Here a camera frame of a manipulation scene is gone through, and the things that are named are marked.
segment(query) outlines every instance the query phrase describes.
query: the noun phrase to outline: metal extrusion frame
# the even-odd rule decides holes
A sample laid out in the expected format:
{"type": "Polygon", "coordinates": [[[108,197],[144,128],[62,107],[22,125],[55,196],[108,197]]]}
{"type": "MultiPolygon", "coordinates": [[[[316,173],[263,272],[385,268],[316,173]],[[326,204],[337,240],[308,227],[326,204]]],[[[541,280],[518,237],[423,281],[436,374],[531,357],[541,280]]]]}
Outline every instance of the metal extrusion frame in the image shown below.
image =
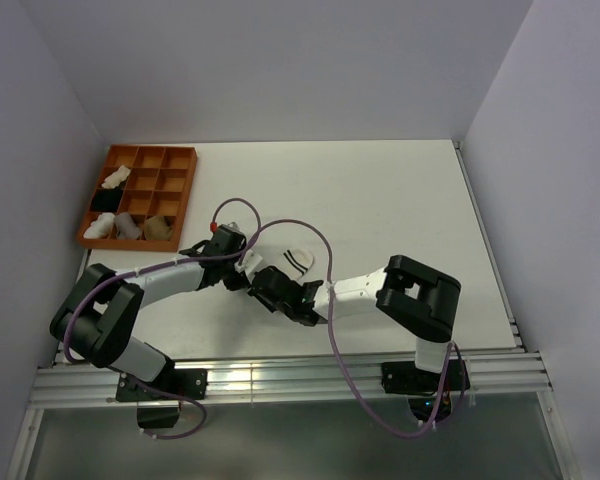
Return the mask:
{"type": "MultiPolygon", "coordinates": [[[[549,377],[539,353],[525,353],[521,349],[503,353],[467,352],[463,358],[471,377],[469,406],[476,404],[476,396],[487,394],[537,393],[539,398],[553,401],[549,377]]],[[[380,399],[393,397],[384,393],[380,385],[382,362],[413,359],[413,354],[369,354],[346,356],[345,362],[363,396],[380,399]]],[[[205,405],[353,399],[333,357],[181,361],[176,368],[208,369],[205,405]]],[[[42,415],[47,409],[176,405],[172,401],[117,403],[118,381],[117,373],[89,365],[58,364],[40,369],[7,478],[26,477],[42,415]]],[[[551,439],[557,458],[562,459],[561,468],[568,465],[568,459],[573,458],[569,456],[572,455],[570,450],[558,451],[568,443],[556,440],[566,439],[566,433],[563,431],[563,436],[552,433],[551,439]]]]}

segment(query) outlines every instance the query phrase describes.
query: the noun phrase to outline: white table surface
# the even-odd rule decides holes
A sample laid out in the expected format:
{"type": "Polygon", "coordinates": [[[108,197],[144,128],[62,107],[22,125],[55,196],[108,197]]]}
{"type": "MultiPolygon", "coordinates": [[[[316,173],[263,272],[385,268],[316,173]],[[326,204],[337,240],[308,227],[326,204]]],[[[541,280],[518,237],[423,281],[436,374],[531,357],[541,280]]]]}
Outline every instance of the white table surface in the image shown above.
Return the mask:
{"type": "MultiPolygon", "coordinates": [[[[216,206],[243,197],[263,222],[288,217],[318,227],[334,250],[334,279],[363,275],[403,254],[462,284],[454,339],[463,349],[515,346],[478,221],[451,141],[225,143],[195,145],[196,169],[180,248],[209,238],[216,206]]],[[[251,212],[232,204],[219,222],[255,230],[251,212]]],[[[271,228],[256,249],[271,259],[292,246],[316,257],[304,280],[322,279],[320,240],[295,225],[271,228]]],[[[132,268],[173,254],[93,250],[89,263],[132,268]]],[[[345,353],[413,351],[414,336],[388,316],[335,323],[345,353]]],[[[325,326],[304,327],[269,313],[222,285],[143,309],[134,336],[174,359],[330,354],[325,326]]]]}

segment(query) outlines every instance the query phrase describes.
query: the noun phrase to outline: striped sock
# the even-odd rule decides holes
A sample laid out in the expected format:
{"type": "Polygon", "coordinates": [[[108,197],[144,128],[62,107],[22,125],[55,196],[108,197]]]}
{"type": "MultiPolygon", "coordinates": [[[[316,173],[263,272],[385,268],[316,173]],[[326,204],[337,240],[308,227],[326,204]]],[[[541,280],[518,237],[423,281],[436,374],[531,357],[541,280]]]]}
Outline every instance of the striped sock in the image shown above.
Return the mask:
{"type": "Polygon", "coordinates": [[[282,252],[273,266],[291,280],[302,278],[313,265],[313,254],[306,248],[290,248],[282,252]]]}

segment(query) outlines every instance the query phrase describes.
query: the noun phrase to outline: white wall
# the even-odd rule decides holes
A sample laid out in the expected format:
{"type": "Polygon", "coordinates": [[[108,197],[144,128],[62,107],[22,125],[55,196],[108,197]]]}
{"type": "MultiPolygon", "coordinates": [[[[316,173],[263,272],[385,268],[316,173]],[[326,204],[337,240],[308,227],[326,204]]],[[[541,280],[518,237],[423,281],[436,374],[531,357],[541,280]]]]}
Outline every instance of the white wall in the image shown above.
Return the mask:
{"type": "Polygon", "coordinates": [[[22,0],[115,142],[462,138],[531,0],[22,0]]]}
{"type": "Polygon", "coordinates": [[[77,273],[73,241],[103,143],[22,6],[0,0],[0,478],[49,321],[77,273]]]}
{"type": "Polygon", "coordinates": [[[600,0],[536,0],[466,138],[514,314],[600,478],[600,0]]]}

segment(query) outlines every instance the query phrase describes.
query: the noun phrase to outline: purple cable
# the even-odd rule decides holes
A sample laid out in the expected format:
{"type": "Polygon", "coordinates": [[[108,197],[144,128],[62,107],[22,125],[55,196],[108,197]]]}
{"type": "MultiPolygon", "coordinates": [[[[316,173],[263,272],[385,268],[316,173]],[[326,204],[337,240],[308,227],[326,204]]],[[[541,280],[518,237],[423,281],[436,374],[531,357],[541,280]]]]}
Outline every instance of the purple cable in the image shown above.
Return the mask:
{"type": "MultiPolygon", "coordinates": [[[[222,202],[218,206],[218,208],[216,208],[216,211],[213,213],[213,221],[214,222],[216,221],[216,218],[218,217],[218,213],[220,212],[222,207],[224,207],[226,204],[231,203],[231,202],[240,202],[240,203],[245,204],[247,207],[249,207],[256,217],[256,222],[258,224],[258,230],[260,230],[260,227],[262,226],[262,220],[260,219],[260,214],[258,213],[256,208],[250,202],[248,202],[247,200],[244,200],[242,198],[230,198],[230,199],[222,202]]],[[[244,249],[237,253],[234,253],[231,255],[220,255],[220,256],[216,256],[216,257],[204,257],[204,258],[193,258],[192,257],[192,258],[180,260],[178,263],[193,263],[193,262],[199,262],[200,260],[204,260],[205,262],[219,261],[219,260],[229,260],[232,258],[236,258],[238,256],[243,255],[247,250],[249,250],[256,243],[257,240],[258,240],[258,232],[256,231],[256,233],[249,239],[249,241],[245,245],[244,249]]],[[[107,288],[112,283],[115,283],[119,280],[131,278],[136,275],[145,275],[147,273],[156,272],[158,270],[162,270],[163,268],[168,268],[173,265],[174,265],[174,263],[172,261],[164,262],[164,263],[159,263],[157,265],[151,265],[149,267],[142,268],[142,269],[138,270],[137,273],[135,271],[122,273],[120,275],[116,275],[114,277],[111,277],[111,278],[105,280],[101,284],[97,285],[96,288],[91,290],[91,292],[89,292],[89,294],[86,297],[84,297],[82,299],[82,301],[76,307],[75,311],[71,315],[71,318],[69,319],[69,323],[67,324],[67,328],[65,329],[65,332],[64,332],[64,337],[62,339],[62,343],[63,343],[63,348],[64,348],[64,355],[67,358],[67,360],[69,360],[69,363],[77,363],[78,362],[78,360],[76,360],[76,358],[73,355],[71,355],[71,337],[73,335],[73,329],[75,328],[76,321],[78,320],[78,318],[80,317],[80,314],[86,308],[86,306],[89,305],[91,302],[93,302],[93,300],[98,295],[98,293],[100,293],[103,289],[107,288]]],[[[149,435],[151,437],[159,438],[161,440],[177,440],[179,438],[184,438],[184,437],[188,437],[189,435],[193,435],[194,433],[196,433],[198,430],[200,430],[202,428],[205,421],[207,420],[207,409],[204,408],[204,406],[200,402],[197,402],[196,400],[194,400],[192,398],[183,397],[181,395],[175,395],[175,394],[172,394],[169,392],[163,392],[156,388],[150,387],[149,385],[145,384],[144,382],[135,378],[132,375],[129,375],[129,378],[131,379],[131,381],[135,382],[142,389],[144,389],[148,392],[154,393],[156,395],[161,395],[166,398],[172,398],[174,400],[189,402],[192,405],[195,405],[196,407],[198,407],[200,409],[200,411],[202,412],[202,418],[200,419],[198,424],[195,427],[193,427],[192,429],[187,430],[186,432],[178,433],[178,434],[174,434],[174,435],[164,435],[164,434],[158,434],[158,433],[145,431],[144,433],[146,433],[147,435],[149,435]]]]}
{"type": "MultiPolygon", "coordinates": [[[[460,354],[460,349],[458,348],[458,346],[456,345],[455,342],[449,343],[449,346],[447,348],[447,354],[444,358],[444,365],[442,367],[442,373],[440,374],[440,382],[438,383],[438,390],[436,392],[436,400],[433,404],[433,410],[431,411],[431,415],[429,416],[429,419],[422,426],[422,428],[420,428],[416,432],[403,432],[402,430],[399,430],[399,429],[393,427],[392,425],[389,425],[382,418],[380,418],[380,416],[371,408],[371,406],[365,401],[365,399],[362,398],[362,394],[356,387],[356,385],[353,381],[353,378],[351,378],[351,374],[349,373],[349,370],[347,369],[347,366],[344,364],[344,360],[342,359],[342,355],[340,354],[340,350],[338,349],[338,345],[336,343],[336,338],[333,333],[334,295],[333,295],[333,287],[332,287],[333,281],[331,278],[332,271],[333,271],[333,250],[331,248],[331,244],[329,243],[327,238],[322,234],[322,232],[320,232],[320,230],[318,230],[313,225],[303,222],[301,220],[294,220],[294,219],[290,219],[290,218],[284,218],[284,219],[274,220],[272,222],[269,222],[266,225],[263,225],[261,228],[259,228],[258,231],[255,233],[255,235],[260,235],[267,228],[273,227],[274,225],[279,225],[281,223],[292,223],[292,224],[296,224],[296,225],[302,225],[303,227],[308,228],[309,230],[313,231],[316,235],[318,235],[318,237],[320,237],[320,240],[322,240],[322,243],[324,243],[325,247],[327,248],[327,255],[328,255],[327,282],[329,283],[329,285],[331,285],[331,287],[329,288],[329,308],[327,310],[327,331],[329,333],[329,342],[331,343],[331,349],[333,350],[333,355],[336,358],[336,362],[338,363],[340,372],[342,372],[342,375],[344,376],[344,379],[347,382],[347,385],[349,386],[351,393],[353,393],[353,396],[356,397],[356,400],[358,400],[358,403],[360,404],[362,409],[365,412],[367,412],[367,414],[378,425],[380,425],[382,428],[384,428],[386,431],[388,431],[392,435],[395,435],[396,437],[399,437],[402,439],[413,439],[413,438],[419,438],[419,437],[423,436],[425,433],[427,433],[429,430],[431,430],[431,428],[433,428],[433,424],[435,423],[436,415],[438,414],[438,409],[440,408],[440,402],[442,401],[442,392],[444,391],[445,379],[447,376],[447,370],[449,368],[449,359],[451,357],[451,350],[452,350],[452,348],[455,348],[456,353],[458,355],[458,359],[460,360],[460,362],[462,362],[462,356],[460,354]]],[[[458,407],[460,407],[460,405],[462,404],[462,399],[464,398],[465,390],[466,390],[466,378],[465,378],[465,371],[463,368],[462,369],[462,390],[460,392],[460,397],[458,398],[456,407],[452,410],[452,412],[449,414],[449,416],[447,418],[451,417],[453,412],[455,410],[457,410],[458,407]]]]}
{"type": "MultiPolygon", "coordinates": [[[[230,198],[228,200],[225,200],[224,202],[222,202],[218,208],[216,209],[216,211],[213,214],[213,219],[212,222],[215,223],[216,218],[218,216],[218,213],[220,212],[220,210],[222,209],[222,207],[224,207],[226,204],[231,203],[231,202],[240,202],[243,203],[245,205],[247,205],[255,214],[257,223],[258,223],[258,229],[256,230],[256,232],[253,234],[253,236],[249,239],[249,241],[247,242],[247,244],[245,245],[244,249],[241,250],[240,252],[234,253],[232,255],[222,255],[222,256],[217,256],[217,257],[205,257],[205,258],[187,258],[184,260],[181,260],[179,263],[193,263],[193,262],[198,262],[200,260],[204,260],[204,261],[212,261],[212,260],[229,260],[232,258],[236,258],[236,257],[240,257],[240,261],[242,261],[242,258],[244,257],[244,254],[247,252],[247,250],[249,250],[258,240],[258,237],[260,236],[260,234],[266,230],[267,228],[270,228],[274,225],[279,225],[279,224],[283,224],[283,223],[290,223],[290,224],[296,224],[296,225],[301,225],[303,227],[308,228],[309,230],[313,231],[316,235],[318,235],[318,237],[320,237],[320,239],[322,240],[322,242],[324,243],[325,247],[327,248],[327,254],[328,254],[328,263],[327,263],[327,282],[329,283],[329,285],[333,284],[332,281],[332,271],[333,271],[333,250],[331,248],[331,244],[329,243],[329,241],[327,240],[327,238],[322,234],[322,232],[320,232],[316,227],[314,227],[313,225],[303,222],[301,220],[294,220],[294,219],[290,219],[290,218],[285,218],[285,219],[280,219],[280,220],[274,220],[272,222],[267,223],[266,225],[262,225],[261,224],[261,220],[260,220],[260,215],[258,214],[258,211],[255,209],[255,207],[249,203],[247,200],[244,200],[242,198],[230,198]]],[[[70,363],[76,363],[77,360],[71,355],[70,352],[70,345],[71,345],[71,336],[73,333],[73,328],[75,326],[75,323],[78,319],[78,317],[80,316],[80,313],[82,312],[82,310],[84,310],[84,308],[90,304],[94,298],[96,297],[96,295],[101,292],[104,288],[106,288],[107,286],[111,285],[112,283],[118,281],[118,280],[123,280],[126,278],[130,278],[136,275],[144,275],[147,273],[152,273],[158,270],[162,270],[163,268],[168,268],[173,266],[174,263],[173,262],[165,262],[165,263],[160,263],[157,265],[152,265],[149,267],[145,267],[143,269],[140,269],[137,273],[135,271],[133,272],[127,272],[127,273],[123,273],[120,275],[116,275],[108,280],[105,280],[104,282],[102,282],[101,284],[99,284],[96,288],[94,288],[91,292],[89,292],[89,294],[82,300],[82,302],[80,302],[80,304],[78,305],[78,307],[76,308],[76,310],[74,311],[74,313],[72,314],[71,318],[69,319],[69,323],[67,325],[67,328],[65,330],[65,334],[64,334],[64,338],[63,338],[63,344],[64,344],[64,352],[65,352],[65,356],[67,357],[67,360],[69,360],[70,363]]],[[[444,390],[444,384],[445,384],[445,379],[447,376],[447,370],[449,368],[449,359],[451,356],[451,350],[452,348],[455,348],[456,350],[456,354],[458,356],[458,359],[462,362],[462,355],[460,353],[460,349],[458,348],[458,345],[455,342],[450,342],[449,347],[447,349],[447,354],[445,356],[444,359],[444,365],[442,368],[442,373],[440,374],[440,382],[438,384],[438,390],[436,392],[436,400],[434,402],[433,405],[433,410],[431,412],[431,415],[429,416],[429,419],[427,420],[427,422],[423,425],[422,428],[420,428],[417,432],[403,432],[391,425],[389,425],[388,423],[386,423],[382,418],[380,418],[378,416],[378,414],[376,414],[373,409],[369,406],[369,404],[364,400],[364,398],[362,398],[362,394],[360,393],[360,391],[358,390],[358,388],[356,387],[353,378],[351,378],[351,374],[349,373],[349,370],[347,369],[346,365],[344,364],[344,360],[342,359],[342,355],[340,354],[340,351],[338,349],[338,345],[336,343],[336,339],[335,339],[335,335],[333,332],[333,310],[334,310],[334,296],[333,296],[333,288],[329,288],[329,308],[328,308],[328,312],[327,312],[327,331],[329,333],[329,342],[331,343],[331,349],[333,350],[333,355],[336,358],[336,362],[338,363],[338,367],[340,368],[340,371],[342,372],[342,375],[344,376],[345,381],[347,382],[347,385],[349,386],[349,389],[351,390],[351,392],[353,393],[354,397],[356,398],[356,400],[358,400],[358,403],[360,404],[360,406],[363,408],[363,410],[365,412],[367,412],[367,414],[376,422],[378,423],[378,425],[380,425],[382,428],[384,428],[385,430],[387,430],[389,433],[391,433],[392,435],[395,435],[399,438],[403,438],[403,439],[413,439],[413,438],[419,438],[422,435],[424,435],[425,433],[427,433],[432,427],[433,424],[435,423],[435,418],[436,415],[438,414],[438,409],[440,408],[440,402],[442,401],[442,393],[444,390]]],[[[180,434],[175,434],[175,435],[163,435],[163,434],[156,434],[156,433],[152,433],[152,432],[146,432],[145,433],[147,435],[150,436],[155,436],[155,438],[160,438],[160,439],[164,439],[164,440],[175,440],[178,438],[184,438],[187,437],[195,432],[197,432],[198,430],[200,430],[200,428],[202,428],[206,418],[207,418],[207,411],[204,408],[204,406],[191,399],[191,398],[186,398],[180,395],[175,395],[175,394],[171,394],[168,392],[163,392],[160,391],[158,389],[155,389],[153,387],[150,387],[149,385],[146,385],[145,383],[143,383],[142,381],[140,381],[139,379],[132,377],[131,379],[133,382],[135,382],[137,385],[139,385],[141,388],[143,388],[146,391],[152,392],[156,395],[161,395],[164,396],[166,398],[172,398],[174,400],[179,400],[179,401],[185,401],[185,402],[189,402],[195,406],[197,406],[201,411],[202,411],[202,419],[200,420],[200,422],[191,430],[188,430],[184,433],[180,433],[180,434]]],[[[465,394],[465,390],[466,390],[466,372],[465,369],[462,369],[462,390],[460,392],[460,397],[458,398],[458,402],[456,404],[456,406],[454,407],[454,409],[451,411],[451,413],[449,414],[449,416],[447,417],[450,418],[453,413],[460,407],[460,405],[462,404],[462,400],[464,398],[464,394],[465,394]]]]}
{"type": "MultiPolygon", "coordinates": [[[[218,217],[218,213],[220,212],[220,209],[222,209],[222,207],[224,207],[226,204],[231,203],[231,202],[240,202],[240,203],[245,204],[247,207],[249,207],[251,209],[251,211],[254,213],[255,217],[256,217],[256,222],[258,224],[258,230],[260,230],[260,227],[262,226],[262,221],[260,219],[260,214],[256,210],[256,207],[254,207],[250,202],[248,202],[247,200],[244,200],[243,198],[230,198],[230,199],[225,200],[224,202],[222,202],[218,206],[218,208],[216,208],[216,211],[213,214],[213,221],[214,222],[216,221],[216,218],[218,217]]],[[[201,258],[201,257],[192,257],[192,258],[185,258],[183,260],[179,260],[178,263],[195,263],[195,262],[199,262],[200,260],[204,260],[205,262],[208,262],[208,261],[220,261],[220,260],[230,260],[232,258],[236,258],[236,257],[241,256],[243,253],[245,253],[247,250],[249,250],[256,243],[257,240],[258,240],[258,231],[256,231],[255,234],[253,234],[253,236],[249,239],[249,241],[245,245],[244,249],[242,249],[239,252],[233,253],[231,255],[219,255],[219,256],[216,256],[216,257],[204,257],[204,258],[201,258]]],[[[169,267],[172,267],[173,265],[174,265],[174,262],[173,261],[169,261],[169,262],[158,263],[156,265],[151,265],[151,266],[148,266],[148,267],[141,268],[140,270],[138,270],[137,273],[135,271],[121,273],[119,275],[116,275],[114,277],[111,277],[111,278],[105,280],[101,284],[97,285],[96,288],[94,288],[93,290],[91,290],[89,292],[89,294],[86,297],[84,297],[82,299],[82,301],[76,307],[75,311],[71,315],[71,318],[69,319],[69,323],[67,324],[67,328],[64,331],[64,337],[62,339],[62,344],[63,344],[63,349],[64,349],[64,355],[67,358],[67,360],[69,360],[69,363],[77,363],[78,362],[78,360],[71,354],[71,349],[70,349],[70,347],[71,347],[71,337],[73,336],[73,329],[75,328],[76,322],[77,322],[78,318],[80,317],[80,314],[82,313],[82,311],[87,307],[87,305],[89,305],[89,304],[91,304],[93,302],[93,300],[98,295],[98,293],[100,293],[102,290],[104,290],[105,288],[107,288],[112,283],[115,283],[115,282],[117,282],[119,280],[124,280],[124,279],[127,279],[127,278],[135,277],[136,275],[146,275],[147,273],[157,272],[158,270],[162,270],[163,268],[169,268],[169,267]]]]}

